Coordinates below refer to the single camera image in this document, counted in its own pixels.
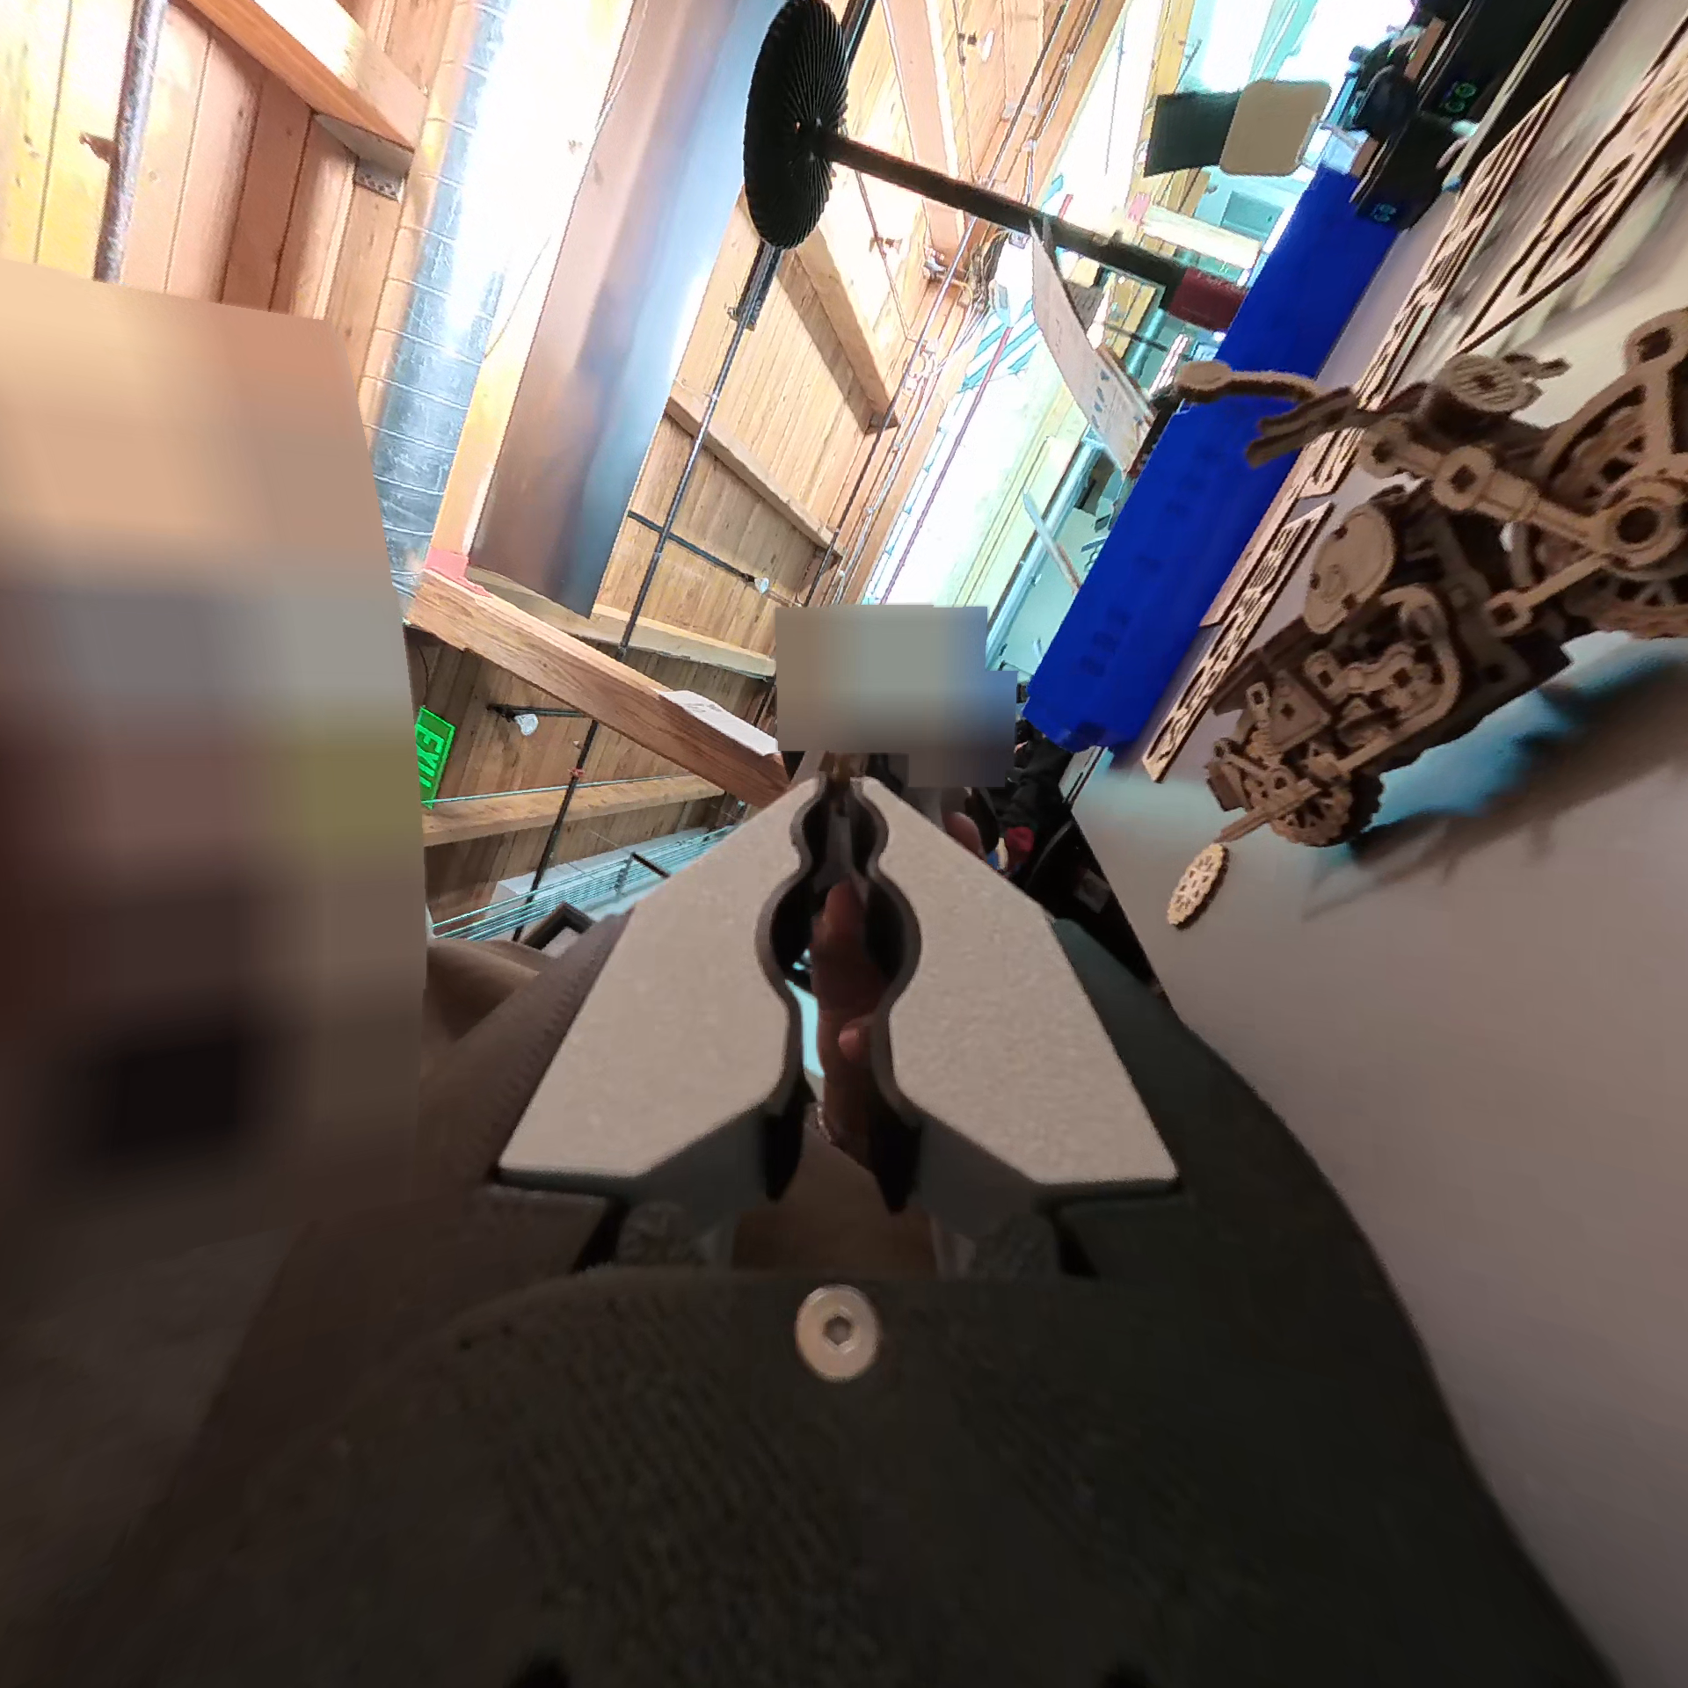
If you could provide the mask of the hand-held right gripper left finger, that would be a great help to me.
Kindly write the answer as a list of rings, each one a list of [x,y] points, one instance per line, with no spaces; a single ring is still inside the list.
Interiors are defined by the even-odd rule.
[[[829,846],[801,780],[626,919],[499,1156],[522,1191],[663,1211],[704,1254],[787,1189],[810,1085],[792,983]]]

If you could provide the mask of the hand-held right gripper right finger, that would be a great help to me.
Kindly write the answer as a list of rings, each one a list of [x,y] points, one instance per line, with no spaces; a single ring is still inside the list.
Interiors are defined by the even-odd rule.
[[[983,1241],[1022,1216],[1162,1195],[1178,1170],[1055,924],[874,777],[850,883],[882,988],[869,1156],[895,1213]]]

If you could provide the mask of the person's left hand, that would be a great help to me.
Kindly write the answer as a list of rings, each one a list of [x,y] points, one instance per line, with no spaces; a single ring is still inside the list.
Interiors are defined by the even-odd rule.
[[[822,1074],[821,1128],[864,1168],[873,1162],[873,1025],[886,987],[866,944],[859,888],[829,891],[810,934],[816,1055]]]

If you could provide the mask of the person's brown sweater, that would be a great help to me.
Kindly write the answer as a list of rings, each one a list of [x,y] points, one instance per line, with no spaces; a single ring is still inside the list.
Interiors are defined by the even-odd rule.
[[[360,1387],[576,1262],[600,1205],[499,1194],[492,1172],[624,931],[558,957],[432,943],[406,1200],[26,1280],[5,1311],[5,1685],[77,1682]]]

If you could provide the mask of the white paper sheet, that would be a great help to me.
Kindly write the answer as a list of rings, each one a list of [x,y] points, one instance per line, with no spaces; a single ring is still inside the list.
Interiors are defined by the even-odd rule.
[[[711,727],[713,732],[732,737],[737,746],[744,746],[751,754],[771,758],[775,761],[781,758],[774,736],[761,732],[761,727],[748,724],[744,718],[732,714],[728,707],[713,702],[711,697],[702,695],[694,690],[671,690],[668,697],[676,705],[686,709],[687,716]]]

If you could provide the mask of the wooden ceiling beam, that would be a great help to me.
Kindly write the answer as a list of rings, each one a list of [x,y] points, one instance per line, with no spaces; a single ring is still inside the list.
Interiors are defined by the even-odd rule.
[[[771,807],[789,780],[775,751],[756,751],[687,709],[676,692],[503,600],[429,568],[406,622],[571,703],[626,740],[748,807]]]

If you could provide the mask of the wooden part sheet round holes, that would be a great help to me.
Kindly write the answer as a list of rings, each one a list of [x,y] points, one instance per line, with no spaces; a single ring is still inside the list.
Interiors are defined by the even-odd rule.
[[[1335,503],[1324,501],[1299,516],[1272,520],[1269,532],[1250,545],[1238,587],[1211,627],[1211,644],[1191,668],[1141,754],[1141,770],[1154,781],[1165,777],[1193,727],[1217,702],[1220,686],[1250,652],[1260,623],[1295,580],[1303,557],[1321,537],[1333,511]]]

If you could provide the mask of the blue plastic bin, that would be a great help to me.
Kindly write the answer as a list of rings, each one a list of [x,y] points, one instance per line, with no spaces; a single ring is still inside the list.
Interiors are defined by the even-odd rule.
[[[1217,359],[1235,372],[1314,379],[1375,279],[1394,232],[1363,218],[1342,172],[1319,169],[1265,261]],[[1291,462],[1247,447],[1284,402],[1226,396],[1181,406],[1027,690],[1027,718],[1072,754],[1126,747],[1178,674],[1217,590],[1269,513]]]

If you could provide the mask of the wooden motorcycle model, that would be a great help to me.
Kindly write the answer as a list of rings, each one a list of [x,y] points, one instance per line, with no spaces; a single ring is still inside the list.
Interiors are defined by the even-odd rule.
[[[1383,480],[1329,518],[1207,712],[1233,718],[1205,763],[1235,814],[1217,843],[1340,846],[1384,773],[1552,679],[1567,644],[1685,638],[1685,359],[1685,309],[1653,316],[1555,429],[1521,413],[1569,367],[1523,352],[1462,352],[1381,409],[1287,372],[1178,377],[1196,404],[1295,400],[1258,425],[1250,467],[1353,432]]]

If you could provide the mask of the wooden part sheet small cutouts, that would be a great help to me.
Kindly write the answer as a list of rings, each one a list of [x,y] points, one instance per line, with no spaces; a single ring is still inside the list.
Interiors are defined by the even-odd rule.
[[[1381,409],[1415,374],[1489,335],[1483,318],[1506,272],[1546,244],[1550,205],[1569,179],[1576,126],[1564,109],[1574,83],[1571,74],[1560,76],[1451,202],[1448,222],[1383,345],[1353,383],[1363,409]]]

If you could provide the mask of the black ribbed disc lamp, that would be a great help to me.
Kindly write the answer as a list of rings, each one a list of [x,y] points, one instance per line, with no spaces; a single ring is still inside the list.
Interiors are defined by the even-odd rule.
[[[789,3],[779,9],[757,53],[745,107],[745,204],[761,241],[778,250],[808,241],[833,197],[835,169],[845,166],[969,220],[1050,240],[1148,286],[1170,291],[1185,286],[1188,268],[1135,244],[1046,215],[848,136],[850,68],[847,37],[826,4]]]

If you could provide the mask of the black charging dock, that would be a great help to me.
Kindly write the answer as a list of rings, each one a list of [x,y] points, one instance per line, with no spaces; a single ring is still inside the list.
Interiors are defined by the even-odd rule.
[[[1430,14],[1361,55],[1356,89],[1342,121],[1363,139],[1348,168],[1353,205],[1363,222],[1407,229],[1442,193],[1447,158],[1471,131],[1462,116],[1437,107],[1428,71],[1451,23]]]

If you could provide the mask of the wooden part sheet gear cutouts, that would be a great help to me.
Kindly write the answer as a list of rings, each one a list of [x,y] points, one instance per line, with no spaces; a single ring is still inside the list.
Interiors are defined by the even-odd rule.
[[[1474,350],[1571,282],[1630,210],[1687,118],[1683,14],[1607,128],[1561,188],[1528,250],[1489,289],[1460,348]]]

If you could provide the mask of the silver spiral duct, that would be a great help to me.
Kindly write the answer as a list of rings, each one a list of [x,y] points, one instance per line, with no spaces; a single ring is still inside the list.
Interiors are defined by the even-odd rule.
[[[451,9],[365,355],[371,480],[403,608],[429,562],[508,266],[492,179],[514,12]]]

